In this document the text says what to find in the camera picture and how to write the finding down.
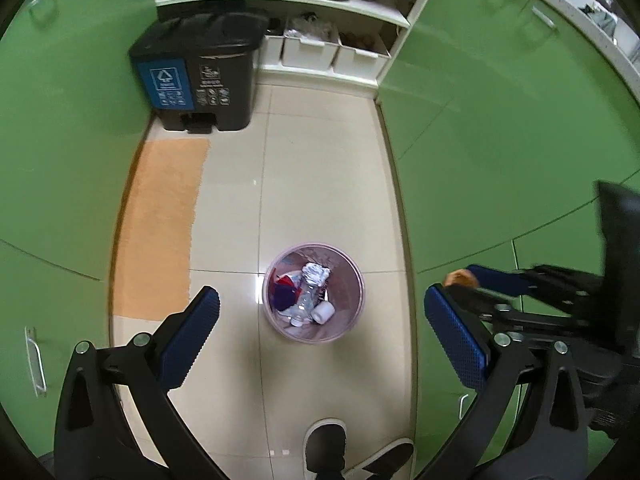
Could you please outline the black shoe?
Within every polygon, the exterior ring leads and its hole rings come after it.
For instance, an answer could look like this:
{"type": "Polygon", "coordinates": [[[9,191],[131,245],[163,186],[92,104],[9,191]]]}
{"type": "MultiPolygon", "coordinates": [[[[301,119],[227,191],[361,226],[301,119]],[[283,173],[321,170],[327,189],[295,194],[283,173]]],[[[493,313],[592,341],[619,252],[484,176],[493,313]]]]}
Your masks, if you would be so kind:
{"type": "Polygon", "coordinates": [[[304,478],[343,479],[346,425],[336,418],[314,422],[304,437],[304,478]]]}

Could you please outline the white open shelf unit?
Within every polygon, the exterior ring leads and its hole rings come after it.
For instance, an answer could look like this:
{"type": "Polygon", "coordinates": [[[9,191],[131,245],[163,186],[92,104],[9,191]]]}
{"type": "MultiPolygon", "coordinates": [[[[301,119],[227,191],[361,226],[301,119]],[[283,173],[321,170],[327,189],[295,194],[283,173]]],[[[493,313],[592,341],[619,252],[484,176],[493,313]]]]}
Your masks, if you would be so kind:
{"type": "Polygon", "coordinates": [[[337,91],[353,96],[373,98],[378,94],[378,86],[392,66],[395,58],[412,31],[420,13],[428,0],[416,0],[407,14],[402,14],[396,6],[386,6],[377,1],[364,0],[155,0],[157,11],[168,13],[193,9],[207,3],[240,3],[256,6],[265,12],[287,18],[290,15],[314,12],[319,18],[332,22],[341,32],[350,29],[373,36],[389,32],[392,36],[386,42],[390,45],[390,58],[380,72],[371,77],[338,74],[335,64],[325,70],[315,68],[285,66],[282,62],[267,64],[262,62],[258,70],[258,82],[268,86],[299,87],[314,90],[337,91]]]}

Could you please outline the white storage bin right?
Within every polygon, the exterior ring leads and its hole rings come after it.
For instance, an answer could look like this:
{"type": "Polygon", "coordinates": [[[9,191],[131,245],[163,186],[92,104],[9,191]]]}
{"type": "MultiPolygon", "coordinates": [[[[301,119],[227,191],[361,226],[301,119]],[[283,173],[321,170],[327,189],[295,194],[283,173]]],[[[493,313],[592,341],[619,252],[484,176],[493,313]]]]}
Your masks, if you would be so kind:
{"type": "Polygon", "coordinates": [[[390,52],[378,35],[339,34],[334,73],[375,80],[390,60],[390,52]]]}

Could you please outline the pink round waste basket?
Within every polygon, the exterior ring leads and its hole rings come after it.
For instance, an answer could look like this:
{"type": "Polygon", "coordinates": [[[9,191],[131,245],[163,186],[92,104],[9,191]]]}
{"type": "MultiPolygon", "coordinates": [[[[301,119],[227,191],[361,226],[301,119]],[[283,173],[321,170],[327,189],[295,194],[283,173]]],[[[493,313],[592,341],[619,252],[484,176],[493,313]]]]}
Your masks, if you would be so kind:
{"type": "Polygon", "coordinates": [[[292,247],[275,258],[262,282],[266,319],[285,338],[327,344],[357,324],[363,276],[348,255],[321,243],[292,247]]]}

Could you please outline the purple velvet pouch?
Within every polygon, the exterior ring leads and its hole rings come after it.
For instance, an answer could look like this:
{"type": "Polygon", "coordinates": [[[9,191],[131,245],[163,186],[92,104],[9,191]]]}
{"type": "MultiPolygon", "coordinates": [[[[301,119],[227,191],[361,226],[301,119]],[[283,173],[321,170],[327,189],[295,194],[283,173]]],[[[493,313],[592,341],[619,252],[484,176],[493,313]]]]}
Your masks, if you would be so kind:
{"type": "Polygon", "coordinates": [[[271,286],[270,304],[271,307],[278,312],[283,312],[286,309],[294,306],[294,304],[296,304],[297,302],[297,297],[298,289],[296,290],[296,292],[286,292],[285,290],[280,290],[280,292],[278,292],[274,289],[274,283],[271,286]]]}

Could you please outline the black two-compartment trash bin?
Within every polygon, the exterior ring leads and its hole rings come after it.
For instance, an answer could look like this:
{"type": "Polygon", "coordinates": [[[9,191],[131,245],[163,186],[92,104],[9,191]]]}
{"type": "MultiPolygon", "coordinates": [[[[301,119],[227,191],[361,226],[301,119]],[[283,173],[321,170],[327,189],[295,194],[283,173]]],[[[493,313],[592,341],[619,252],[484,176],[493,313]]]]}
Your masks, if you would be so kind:
{"type": "Polygon", "coordinates": [[[154,22],[129,58],[169,131],[239,131],[253,115],[269,20],[257,12],[201,13],[154,22]]]}

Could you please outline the white paper ball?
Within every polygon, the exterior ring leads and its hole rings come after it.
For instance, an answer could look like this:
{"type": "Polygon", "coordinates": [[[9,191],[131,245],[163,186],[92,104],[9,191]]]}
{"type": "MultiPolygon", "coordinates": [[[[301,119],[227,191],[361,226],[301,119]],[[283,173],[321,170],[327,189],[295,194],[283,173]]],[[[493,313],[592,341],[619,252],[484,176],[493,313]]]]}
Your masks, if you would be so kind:
{"type": "Polygon", "coordinates": [[[331,269],[320,263],[308,262],[303,266],[302,277],[312,287],[323,287],[331,275],[331,269]]]}

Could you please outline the white paper roll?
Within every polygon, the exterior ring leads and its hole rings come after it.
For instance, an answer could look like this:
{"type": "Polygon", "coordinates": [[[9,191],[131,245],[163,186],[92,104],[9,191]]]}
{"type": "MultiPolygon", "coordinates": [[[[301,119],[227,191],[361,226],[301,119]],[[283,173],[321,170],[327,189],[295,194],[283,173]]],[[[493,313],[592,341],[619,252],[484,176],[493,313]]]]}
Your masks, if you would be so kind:
{"type": "Polygon", "coordinates": [[[310,316],[315,323],[324,325],[329,322],[331,318],[333,318],[334,314],[334,305],[331,304],[328,300],[323,300],[314,307],[314,310],[311,311],[310,316]]]}

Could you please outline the white storage bin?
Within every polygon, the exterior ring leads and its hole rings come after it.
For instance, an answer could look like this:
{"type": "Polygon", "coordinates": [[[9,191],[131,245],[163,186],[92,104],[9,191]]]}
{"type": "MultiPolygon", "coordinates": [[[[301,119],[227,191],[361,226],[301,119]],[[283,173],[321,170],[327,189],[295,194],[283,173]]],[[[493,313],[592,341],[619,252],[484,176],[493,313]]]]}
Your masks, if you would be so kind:
{"type": "Polygon", "coordinates": [[[327,40],[285,37],[281,62],[302,70],[328,70],[337,54],[338,32],[332,28],[327,40]]]}
{"type": "Polygon", "coordinates": [[[378,35],[339,34],[334,73],[375,80],[390,60],[390,52],[378,35]]]}

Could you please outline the orange floor mat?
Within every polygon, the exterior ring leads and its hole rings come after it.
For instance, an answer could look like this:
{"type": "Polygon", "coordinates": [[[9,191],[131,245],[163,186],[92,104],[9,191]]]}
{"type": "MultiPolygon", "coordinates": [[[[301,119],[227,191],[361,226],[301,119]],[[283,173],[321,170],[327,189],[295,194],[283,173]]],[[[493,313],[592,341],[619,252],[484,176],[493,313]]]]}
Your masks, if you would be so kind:
{"type": "Polygon", "coordinates": [[[188,304],[192,226],[208,148],[205,139],[143,144],[120,219],[114,315],[160,321],[188,304]]]}

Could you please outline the red mesh cloth bag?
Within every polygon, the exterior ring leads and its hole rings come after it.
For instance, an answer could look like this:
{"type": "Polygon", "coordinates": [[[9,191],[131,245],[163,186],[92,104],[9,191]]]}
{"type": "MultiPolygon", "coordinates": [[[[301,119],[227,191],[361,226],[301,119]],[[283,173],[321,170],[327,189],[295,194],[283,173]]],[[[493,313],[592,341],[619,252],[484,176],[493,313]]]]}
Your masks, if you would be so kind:
{"type": "Polygon", "coordinates": [[[274,281],[274,289],[280,292],[285,290],[286,292],[296,292],[296,281],[291,278],[290,274],[282,274],[274,281]]]}

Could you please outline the clear bottle red label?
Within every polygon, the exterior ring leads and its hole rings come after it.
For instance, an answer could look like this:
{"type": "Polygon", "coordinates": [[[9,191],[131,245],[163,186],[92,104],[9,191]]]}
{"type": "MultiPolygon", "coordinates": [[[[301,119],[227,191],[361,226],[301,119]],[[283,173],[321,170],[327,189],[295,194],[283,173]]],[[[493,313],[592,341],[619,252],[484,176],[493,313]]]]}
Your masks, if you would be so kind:
{"type": "Polygon", "coordinates": [[[311,311],[323,298],[324,287],[312,287],[306,282],[300,284],[297,302],[290,310],[290,325],[302,327],[312,322],[311,311]]]}

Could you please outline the orange round lid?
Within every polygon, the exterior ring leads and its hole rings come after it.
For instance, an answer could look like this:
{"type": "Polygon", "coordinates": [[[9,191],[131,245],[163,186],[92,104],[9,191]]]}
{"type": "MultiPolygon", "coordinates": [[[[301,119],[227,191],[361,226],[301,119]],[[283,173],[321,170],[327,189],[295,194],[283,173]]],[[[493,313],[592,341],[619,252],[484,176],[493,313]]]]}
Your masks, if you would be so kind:
{"type": "Polygon", "coordinates": [[[477,281],[476,276],[468,269],[459,269],[447,274],[444,279],[444,285],[446,287],[459,285],[469,288],[479,288],[480,282],[477,281]]]}

